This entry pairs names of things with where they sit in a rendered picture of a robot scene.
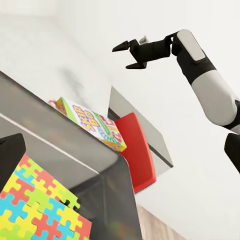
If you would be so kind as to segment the jigsaw puzzle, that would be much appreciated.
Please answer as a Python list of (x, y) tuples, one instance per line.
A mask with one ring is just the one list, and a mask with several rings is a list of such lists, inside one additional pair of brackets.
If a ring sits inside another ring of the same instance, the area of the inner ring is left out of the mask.
[(46, 193), (59, 203), (66, 203), (67, 207), (71, 210), (74, 209), (77, 211), (80, 208), (80, 204), (77, 203), (77, 198), (73, 194), (62, 187), (46, 171), (26, 157), (21, 159), (13, 174), (29, 185)]
[(89, 240), (92, 223), (12, 174), (0, 192), (0, 240)]

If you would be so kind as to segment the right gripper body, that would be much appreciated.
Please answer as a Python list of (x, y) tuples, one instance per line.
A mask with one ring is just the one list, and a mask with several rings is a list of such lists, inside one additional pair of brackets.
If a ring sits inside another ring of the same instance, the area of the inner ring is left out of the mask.
[(156, 58), (154, 53), (155, 42), (157, 41), (140, 45), (136, 39), (131, 40), (129, 51), (136, 62), (140, 65), (141, 69), (146, 69), (147, 63), (149, 61), (159, 60)]

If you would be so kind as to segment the board game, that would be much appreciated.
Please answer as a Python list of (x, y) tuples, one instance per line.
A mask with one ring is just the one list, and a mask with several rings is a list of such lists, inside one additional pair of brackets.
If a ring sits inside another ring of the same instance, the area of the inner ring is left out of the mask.
[(127, 148), (115, 122), (64, 97), (49, 105), (86, 129), (93, 136), (107, 144), (114, 151), (122, 152)]

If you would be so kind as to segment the toy box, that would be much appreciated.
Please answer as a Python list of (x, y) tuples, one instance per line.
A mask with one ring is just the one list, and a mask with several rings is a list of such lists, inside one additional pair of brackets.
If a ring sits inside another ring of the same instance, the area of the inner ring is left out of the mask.
[(127, 160), (0, 70), (0, 139), (19, 133), (25, 154), (78, 197), (88, 240), (143, 240)]

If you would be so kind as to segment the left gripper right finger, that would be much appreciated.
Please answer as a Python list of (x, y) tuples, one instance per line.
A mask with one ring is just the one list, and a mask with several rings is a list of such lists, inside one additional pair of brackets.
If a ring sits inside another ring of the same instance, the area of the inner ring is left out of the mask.
[(240, 173), (240, 135), (229, 133), (227, 135), (224, 151)]

